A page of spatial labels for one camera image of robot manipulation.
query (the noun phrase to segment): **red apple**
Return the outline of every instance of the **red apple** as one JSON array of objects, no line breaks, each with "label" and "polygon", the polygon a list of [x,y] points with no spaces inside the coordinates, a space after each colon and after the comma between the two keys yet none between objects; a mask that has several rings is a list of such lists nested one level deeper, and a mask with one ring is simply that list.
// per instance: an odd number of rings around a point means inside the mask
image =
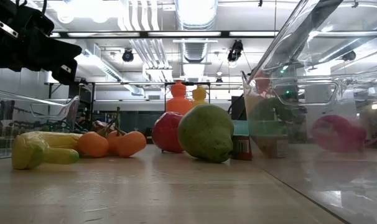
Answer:
[{"label": "red apple", "polygon": [[362,151],[367,132],[360,124],[338,115],[319,118],[311,129],[316,143],[328,151]]},{"label": "red apple", "polygon": [[152,128],[152,142],[163,151],[183,152],[177,139],[177,127],[183,115],[176,112],[165,112]]}]

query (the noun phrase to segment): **clear plastic bin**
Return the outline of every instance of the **clear plastic bin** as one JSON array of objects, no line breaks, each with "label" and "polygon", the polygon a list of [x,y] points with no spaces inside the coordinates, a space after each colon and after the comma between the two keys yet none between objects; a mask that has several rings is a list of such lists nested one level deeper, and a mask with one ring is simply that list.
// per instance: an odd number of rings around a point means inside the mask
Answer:
[{"label": "clear plastic bin", "polygon": [[0,158],[11,156],[13,139],[29,131],[70,132],[79,96],[67,104],[0,91]]},{"label": "clear plastic bin", "polygon": [[301,1],[243,83],[254,163],[377,223],[377,1]]}]

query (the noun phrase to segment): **wooden table surface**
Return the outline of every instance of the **wooden table surface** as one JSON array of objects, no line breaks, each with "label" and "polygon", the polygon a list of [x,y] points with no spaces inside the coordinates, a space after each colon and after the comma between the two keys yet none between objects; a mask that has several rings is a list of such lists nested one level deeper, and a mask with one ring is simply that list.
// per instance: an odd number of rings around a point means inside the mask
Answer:
[{"label": "wooden table surface", "polygon": [[0,159],[0,223],[340,223],[252,162],[206,163],[150,145],[130,159],[12,170]]}]

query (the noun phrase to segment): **green pear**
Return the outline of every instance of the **green pear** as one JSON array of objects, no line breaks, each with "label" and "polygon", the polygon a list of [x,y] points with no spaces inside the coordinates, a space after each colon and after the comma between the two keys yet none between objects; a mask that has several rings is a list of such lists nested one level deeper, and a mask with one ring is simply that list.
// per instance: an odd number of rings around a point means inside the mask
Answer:
[{"label": "green pear", "polygon": [[210,162],[225,162],[233,150],[234,126],[222,108],[202,104],[191,109],[180,120],[179,144],[191,156]]}]

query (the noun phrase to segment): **red object in bin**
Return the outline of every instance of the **red object in bin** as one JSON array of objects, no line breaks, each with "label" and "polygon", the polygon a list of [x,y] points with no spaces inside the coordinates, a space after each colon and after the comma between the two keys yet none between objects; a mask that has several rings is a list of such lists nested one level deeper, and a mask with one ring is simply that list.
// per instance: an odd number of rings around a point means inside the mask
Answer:
[{"label": "red object in bin", "polygon": [[339,115],[319,118],[310,132],[320,147],[333,152],[362,151],[367,136],[365,128]]},{"label": "red object in bin", "polygon": [[152,142],[163,151],[183,152],[177,139],[177,128],[182,118],[179,113],[165,112],[152,129]]}]

